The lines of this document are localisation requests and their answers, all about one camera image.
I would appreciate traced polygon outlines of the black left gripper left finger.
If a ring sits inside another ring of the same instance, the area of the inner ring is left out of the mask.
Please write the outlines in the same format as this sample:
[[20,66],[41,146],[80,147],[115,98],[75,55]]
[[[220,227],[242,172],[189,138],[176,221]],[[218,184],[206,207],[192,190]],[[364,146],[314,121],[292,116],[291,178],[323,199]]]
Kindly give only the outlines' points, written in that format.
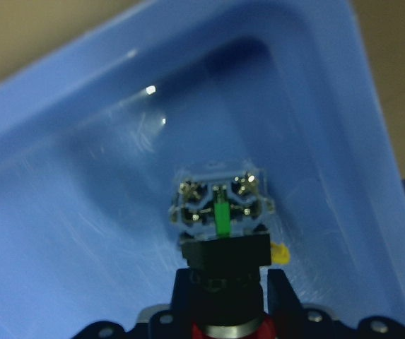
[[192,268],[178,269],[172,290],[170,310],[174,314],[187,318],[199,315],[201,280],[198,272]]

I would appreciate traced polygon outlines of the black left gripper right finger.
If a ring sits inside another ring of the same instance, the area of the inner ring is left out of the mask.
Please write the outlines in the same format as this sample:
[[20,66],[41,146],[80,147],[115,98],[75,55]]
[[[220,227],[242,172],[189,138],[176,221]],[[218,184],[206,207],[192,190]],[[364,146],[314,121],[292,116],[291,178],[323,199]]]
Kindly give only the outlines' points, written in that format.
[[271,316],[301,316],[303,307],[282,269],[267,272],[267,306]]

